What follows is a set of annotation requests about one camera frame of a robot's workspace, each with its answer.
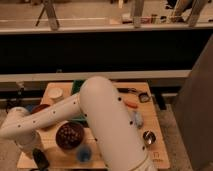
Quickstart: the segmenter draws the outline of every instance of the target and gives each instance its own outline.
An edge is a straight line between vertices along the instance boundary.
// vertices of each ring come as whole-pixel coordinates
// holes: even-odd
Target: wooden tabletop
[[[136,88],[142,91],[147,91],[149,95],[150,90],[147,83],[113,83],[116,87],[119,88]],[[48,91],[51,88],[58,87],[63,89],[63,97],[69,97],[72,90],[72,83],[49,83],[44,96],[41,100],[41,104],[50,104],[52,105],[54,102],[48,97]],[[134,94],[124,94],[121,93],[121,96],[124,100],[128,100],[131,102],[135,102],[138,104],[138,109],[142,115],[144,125],[141,129],[139,129],[139,133],[141,136],[145,131],[152,131],[156,135],[156,142],[148,147],[149,154],[154,161],[154,164],[158,169],[168,169],[170,167],[167,150],[165,147],[165,143],[163,140],[163,136],[161,133],[160,125],[158,122],[158,118],[156,115],[155,107],[153,101],[149,101],[146,103],[140,103],[139,99]],[[47,130],[38,130],[38,133],[41,136],[42,143],[45,150],[45,155],[50,162],[50,168],[61,168],[61,169],[103,169],[106,168],[103,159],[101,158],[100,151],[98,146],[96,145],[95,139],[92,135],[92,132],[89,128],[85,129],[85,139],[84,143],[88,144],[92,149],[92,159],[86,163],[79,163],[76,159],[76,149],[70,151],[61,150],[56,142],[55,135],[58,128],[64,124],[66,121],[61,122],[57,125],[52,126]],[[32,159],[29,159],[24,153],[21,153],[19,158],[17,168],[36,168],[36,165]]]

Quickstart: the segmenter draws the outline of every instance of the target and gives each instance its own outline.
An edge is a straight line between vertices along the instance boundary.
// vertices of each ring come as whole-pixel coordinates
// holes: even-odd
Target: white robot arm
[[[103,77],[92,77],[80,93],[28,115],[14,108],[0,130],[0,137],[22,147],[34,145],[38,128],[84,113],[110,171],[156,171],[141,136],[134,126],[117,89]]]

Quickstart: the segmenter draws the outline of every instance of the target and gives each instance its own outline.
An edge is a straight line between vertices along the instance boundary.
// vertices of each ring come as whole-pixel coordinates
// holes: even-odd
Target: brown bowl
[[[40,105],[37,105],[35,106],[32,111],[31,111],[31,114],[34,114],[34,113],[37,113],[47,107],[49,107],[50,105],[49,104],[40,104]]]
[[[78,122],[63,124],[56,133],[56,144],[66,150],[71,150],[81,144],[84,138],[84,128]]]
[[[40,104],[40,105],[37,105],[37,106],[35,106],[35,107],[32,109],[31,114],[35,114],[35,113],[37,113],[37,112],[40,112],[40,111],[42,111],[43,109],[46,109],[46,108],[48,108],[48,107],[50,107],[49,104]],[[41,129],[42,129],[43,131],[48,131],[51,127],[52,127],[52,125],[47,126],[47,127],[44,127],[44,128],[41,128]]]

